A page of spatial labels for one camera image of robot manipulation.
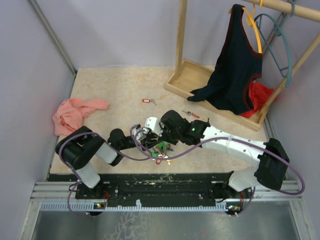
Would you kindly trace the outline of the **large keyring with coloured tags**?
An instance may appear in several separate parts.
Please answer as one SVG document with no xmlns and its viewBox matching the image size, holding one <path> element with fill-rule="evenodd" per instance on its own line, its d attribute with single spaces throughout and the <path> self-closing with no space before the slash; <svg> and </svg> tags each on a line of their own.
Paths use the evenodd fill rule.
<svg viewBox="0 0 320 240">
<path fill-rule="evenodd" d="M 171 154 L 174 153 L 174 149 L 170 143 L 163 141 L 156 144 L 151 148 L 151 153 L 156 165 L 160 165 L 162 163 L 162 160 L 158 160 L 156 158 L 166 159 L 165 162 L 168 165 L 172 164 L 172 160 L 167 160 L 167 158 L 169 158 Z"/>
</svg>

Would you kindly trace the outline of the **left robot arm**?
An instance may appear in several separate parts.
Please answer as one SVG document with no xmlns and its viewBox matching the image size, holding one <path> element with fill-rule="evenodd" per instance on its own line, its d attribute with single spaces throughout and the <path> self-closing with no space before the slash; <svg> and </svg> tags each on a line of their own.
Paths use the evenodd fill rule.
<svg viewBox="0 0 320 240">
<path fill-rule="evenodd" d="M 87 126 L 82 126 L 61 140 L 55 147 L 55 153 L 78 181 L 86 186 L 87 194 L 97 199 L 103 195 L 104 186 L 101 184 L 101 177 L 91 164 L 94 156 L 114 167 L 124 157 L 139 161 L 138 158 L 125 155 L 123 150 L 135 148 L 136 143 L 139 143 L 142 150 L 146 151 L 159 142 L 155 133 L 143 129 L 139 124 L 131 128 L 130 136 L 124 135 L 119 128 L 112 130 L 108 140 Z"/>
</svg>

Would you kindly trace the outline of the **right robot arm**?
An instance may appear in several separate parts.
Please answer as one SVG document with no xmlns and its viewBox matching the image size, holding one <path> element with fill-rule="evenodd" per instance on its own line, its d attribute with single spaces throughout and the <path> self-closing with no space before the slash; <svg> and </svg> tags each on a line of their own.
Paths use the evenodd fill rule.
<svg viewBox="0 0 320 240">
<path fill-rule="evenodd" d="M 244 189 L 258 185 L 275 191 L 282 187 L 289 158 L 282 144 L 274 138 L 267 142 L 242 138 L 224 132 L 209 122 L 197 119 L 188 122 L 174 110 L 166 112 L 156 127 L 160 129 L 161 138 L 171 144 L 181 142 L 188 146 L 199 145 L 249 164 L 243 170 L 234 170 L 223 185 L 223 192 L 229 198 L 235 198 Z"/>
</svg>

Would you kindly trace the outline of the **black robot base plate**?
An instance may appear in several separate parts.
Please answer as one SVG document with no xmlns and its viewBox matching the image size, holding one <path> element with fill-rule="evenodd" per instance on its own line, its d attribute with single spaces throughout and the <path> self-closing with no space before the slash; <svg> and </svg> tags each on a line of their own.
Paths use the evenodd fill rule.
<svg viewBox="0 0 320 240">
<path fill-rule="evenodd" d="M 136 207 L 158 209 L 218 207 L 233 215 L 244 209 L 253 196 L 251 188 L 238 192 L 231 188 L 231 173 L 117 173 L 102 174 L 93 189 L 81 183 L 77 200 L 101 200 L 95 207 Z"/>
</svg>

